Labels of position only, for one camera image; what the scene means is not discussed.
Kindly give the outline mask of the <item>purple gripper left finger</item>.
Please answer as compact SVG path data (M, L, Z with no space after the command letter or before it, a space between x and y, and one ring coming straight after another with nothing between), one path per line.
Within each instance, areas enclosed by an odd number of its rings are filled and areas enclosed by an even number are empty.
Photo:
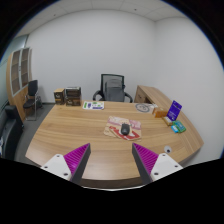
M65 180L79 184L90 154L90 144L87 143L66 155L54 155L42 166L42 169Z

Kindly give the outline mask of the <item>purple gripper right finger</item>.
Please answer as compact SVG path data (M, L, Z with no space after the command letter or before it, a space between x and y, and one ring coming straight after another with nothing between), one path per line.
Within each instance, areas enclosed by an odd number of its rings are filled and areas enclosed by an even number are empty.
M132 154L143 184L149 184L182 169L168 154L157 154L137 143L132 144Z

